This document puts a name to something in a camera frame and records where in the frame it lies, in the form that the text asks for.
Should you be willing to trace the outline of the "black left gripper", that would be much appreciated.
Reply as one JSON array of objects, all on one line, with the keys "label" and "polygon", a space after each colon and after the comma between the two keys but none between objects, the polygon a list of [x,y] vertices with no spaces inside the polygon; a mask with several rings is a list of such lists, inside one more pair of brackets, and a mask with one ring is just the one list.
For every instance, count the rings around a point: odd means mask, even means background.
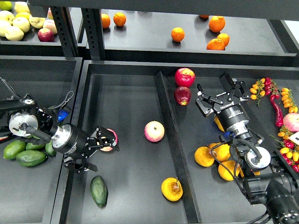
[{"label": "black left gripper", "polygon": [[119,151],[119,144],[115,140],[107,142],[101,139],[104,135],[107,138],[113,138],[114,134],[108,129],[98,126],[94,133],[89,136],[85,131],[72,124],[65,124],[58,127],[56,133],[52,136],[52,147],[54,150],[66,155],[63,159],[63,166],[74,173],[83,171],[97,172],[96,165],[87,161],[97,150],[103,147],[111,146],[113,150]]}]

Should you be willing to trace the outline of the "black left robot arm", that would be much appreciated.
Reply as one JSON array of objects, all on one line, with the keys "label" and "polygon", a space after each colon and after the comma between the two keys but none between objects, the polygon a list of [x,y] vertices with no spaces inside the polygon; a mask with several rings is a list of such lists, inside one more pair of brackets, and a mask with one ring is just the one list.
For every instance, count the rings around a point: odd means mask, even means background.
[{"label": "black left robot arm", "polygon": [[87,161],[97,150],[107,147],[119,150],[117,135],[111,129],[98,126],[92,135],[88,135],[71,123],[63,123],[70,113],[67,104],[74,96],[73,91],[69,91],[59,105],[45,108],[29,94],[19,96],[5,79],[1,78],[1,81],[12,93],[11,98],[0,102],[1,116],[7,115],[7,125],[0,130],[10,132],[5,140],[18,137],[34,145],[51,143],[55,151],[64,155],[64,167],[76,173],[98,170]]}]

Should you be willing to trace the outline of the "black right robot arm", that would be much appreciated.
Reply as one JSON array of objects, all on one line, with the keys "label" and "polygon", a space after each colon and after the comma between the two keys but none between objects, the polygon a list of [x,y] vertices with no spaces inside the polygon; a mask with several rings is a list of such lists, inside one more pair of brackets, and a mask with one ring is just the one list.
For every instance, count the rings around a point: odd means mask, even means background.
[{"label": "black right robot arm", "polygon": [[216,96],[204,93],[198,85],[195,100],[202,115],[214,114],[223,128],[219,145],[229,147],[228,162],[221,162],[215,147],[201,147],[198,163],[211,159],[227,171],[241,193],[252,205],[262,204],[266,211],[256,218],[264,224],[296,224],[299,221],[299,178],[282,154],[274,147],[264,147],[263,136],[249,126],[249,116],[242,103],[249,100],[243,81],[225,73],[219,78],[224,92]]}]

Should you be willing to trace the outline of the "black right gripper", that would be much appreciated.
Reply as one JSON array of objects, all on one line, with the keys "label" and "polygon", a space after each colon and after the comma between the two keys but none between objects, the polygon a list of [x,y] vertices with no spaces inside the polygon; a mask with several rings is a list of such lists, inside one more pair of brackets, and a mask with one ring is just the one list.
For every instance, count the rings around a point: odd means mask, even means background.
[{"label": "black right gripper", "polygon": [[231,132],[245,132],[249,117],[241,102],[249,100],[249,90],[244,81],[232,78],[228,73],[219,77],[225,93],[212,97],[204,93],[200,84],[197,84],[196,106],[204,117],[215,112],[223,129]]}]

